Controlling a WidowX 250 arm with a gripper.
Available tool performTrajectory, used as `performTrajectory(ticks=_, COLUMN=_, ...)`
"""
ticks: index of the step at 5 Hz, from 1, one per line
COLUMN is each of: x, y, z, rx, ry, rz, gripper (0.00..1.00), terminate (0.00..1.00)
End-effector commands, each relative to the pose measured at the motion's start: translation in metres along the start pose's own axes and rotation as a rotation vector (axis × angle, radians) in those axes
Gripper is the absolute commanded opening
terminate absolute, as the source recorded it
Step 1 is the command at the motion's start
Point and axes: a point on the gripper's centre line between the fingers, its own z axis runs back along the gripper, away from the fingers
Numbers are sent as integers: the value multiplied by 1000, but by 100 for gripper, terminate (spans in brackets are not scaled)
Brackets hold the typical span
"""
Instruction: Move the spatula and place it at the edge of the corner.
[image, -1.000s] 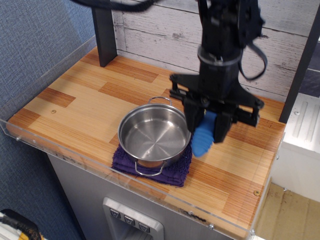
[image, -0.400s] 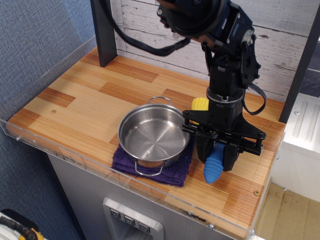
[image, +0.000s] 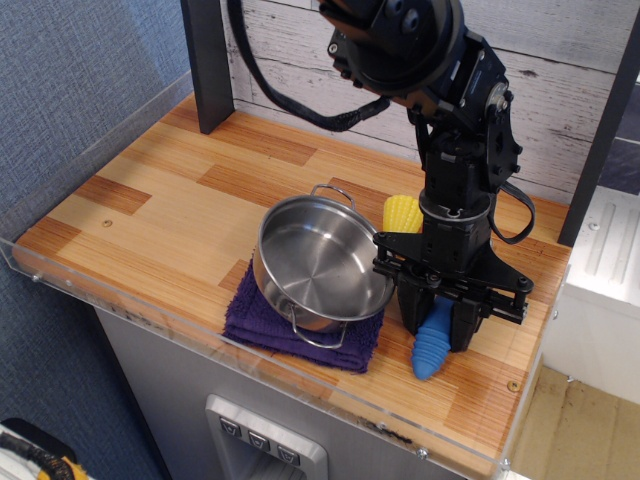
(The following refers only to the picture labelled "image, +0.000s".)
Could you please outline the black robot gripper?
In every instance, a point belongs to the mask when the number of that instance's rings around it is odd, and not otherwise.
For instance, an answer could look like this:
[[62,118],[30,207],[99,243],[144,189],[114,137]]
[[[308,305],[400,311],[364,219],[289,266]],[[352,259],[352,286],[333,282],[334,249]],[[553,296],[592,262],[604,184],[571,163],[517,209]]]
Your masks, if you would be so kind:
[[412,335],[436,297],[453,302],[454,353],[468,349],[484,318],[516,324],[526,318],[534,283],[495,254],[485,218],[456,222],[427,215],[421,233],[379,232],[373,241],[374,270],[394,280],[402,322]]

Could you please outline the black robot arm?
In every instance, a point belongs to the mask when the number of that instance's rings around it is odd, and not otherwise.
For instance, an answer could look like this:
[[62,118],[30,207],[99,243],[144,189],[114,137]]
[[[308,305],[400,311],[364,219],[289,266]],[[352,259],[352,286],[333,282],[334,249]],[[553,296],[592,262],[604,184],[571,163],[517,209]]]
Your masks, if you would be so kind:
[[493,251],[497,198],[521,146],[511,130],[505,68],[470,31],[457,1],[324,1],[341,76],[403,106],[425,173],[419,233],[377,233],[376,272],[394,281],[405,328],[416,333],[449,299],[450,347],[465,351],[482,321],[521,323],[533,282]]

